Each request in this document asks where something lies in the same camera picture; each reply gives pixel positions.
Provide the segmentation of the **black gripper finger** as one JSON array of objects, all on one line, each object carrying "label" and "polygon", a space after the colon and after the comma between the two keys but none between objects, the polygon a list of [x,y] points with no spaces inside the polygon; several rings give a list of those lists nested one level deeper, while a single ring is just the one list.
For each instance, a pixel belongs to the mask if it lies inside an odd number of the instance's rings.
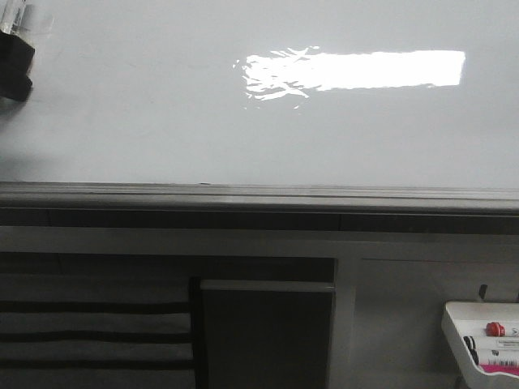
[{"label": "black gripper finger", "polygon": [[31,90],[28,76],[35,49],[19,36],[1,32],[1,97],[24,102]]}]

